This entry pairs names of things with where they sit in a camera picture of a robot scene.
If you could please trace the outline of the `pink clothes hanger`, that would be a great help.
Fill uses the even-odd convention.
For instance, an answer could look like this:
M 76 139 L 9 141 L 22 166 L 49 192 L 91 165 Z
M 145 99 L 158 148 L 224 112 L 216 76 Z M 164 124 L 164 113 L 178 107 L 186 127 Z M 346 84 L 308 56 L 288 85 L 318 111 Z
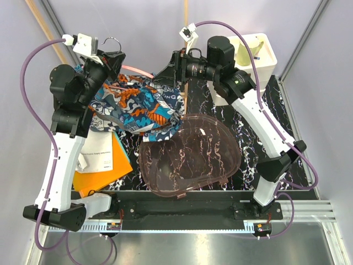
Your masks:
M 118 45 L 119 45 L 119 51 L 121 51 L 122 45 L 121 45 L 121 43 L 118 41 L 117 38 L 115 38 L 115 37 L 113 37 L 113 36 L 109 36 L 109 37 L 107 37 L 101 44 L 104 45 L 104 44 L 107 42 L 107 40 L 114 40 L 115 42 L 117 42 Z M 129 70 L 129 71 L 132 71 L 132 72 L 134 72 L 134 73 L 138 73 L 138 74 L 140 74 L 140 75 L 146 76 L 146 77 L 148 77 L 148 78 L 150 78 L 150 79 L 152 79 L 152 78 L 154 77 L 154 75 L 152 75 L 151 73 L 148 73 L 148 72 L 146 72 L 146 71 L 140 70 L 140 69 L 135 68 L 135 67 L 132 67 L 132 66 L 122 65 L 122 68 L 123 68 L 124 70 Z

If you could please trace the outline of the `colourful patterned shorts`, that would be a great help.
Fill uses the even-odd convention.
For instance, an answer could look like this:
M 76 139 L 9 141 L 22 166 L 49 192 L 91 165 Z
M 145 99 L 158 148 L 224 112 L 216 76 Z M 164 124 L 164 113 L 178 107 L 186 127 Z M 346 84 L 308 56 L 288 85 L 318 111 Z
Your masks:
M 179 87 L 154 84 L 147 76 L 120 74 L 106 80 L 89 105 L 90 129 L 128 132 L 144 142 L 170 140 L 180 129 L 185 102 Z

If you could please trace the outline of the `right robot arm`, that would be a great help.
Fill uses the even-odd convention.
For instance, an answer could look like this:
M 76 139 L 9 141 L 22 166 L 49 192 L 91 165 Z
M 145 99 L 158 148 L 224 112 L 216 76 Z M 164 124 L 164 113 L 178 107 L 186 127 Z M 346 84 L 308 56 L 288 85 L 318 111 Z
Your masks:
M 207 55 L 194 57 L 183 48 L 172 53 L 168 65 L 153 83 L 175 86 L 189 79 L 211 81 L 216 93 L 231 105 L 252 127 L 267 158 L 256 166 L 260 179 L 250 205 L 253 217 L 262 219 L 270 212 L 275 190 L 286 172 L 298 160 L 307 145 L 289 135 L 257 96 L 255 83 L 248 73 L 235 67 L 235 48 L 229 38 L 213 36 L 207 42 Z

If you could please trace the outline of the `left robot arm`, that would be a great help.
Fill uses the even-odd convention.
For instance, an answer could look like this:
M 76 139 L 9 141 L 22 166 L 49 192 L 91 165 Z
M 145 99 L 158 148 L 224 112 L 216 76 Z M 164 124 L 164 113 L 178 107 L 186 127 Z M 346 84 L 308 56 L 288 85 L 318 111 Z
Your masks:
M 121 51 L 99 51 L 100 61 L 87 58 L 81 72 L 64 64 L 51 71 L 54 113 L 49 133 L 55 143 L 41 191 L 34 204 L 24 207 L 24 218 L 76 232 L 87 218 L 96 214 L 112 219 L 119 213 L 118 203 L 109 194 L 94 193 L 73 200 L 71 189 L 78 156 L 93 117 L 89 103 L 105 81 L 116 81 L 125 57 Z

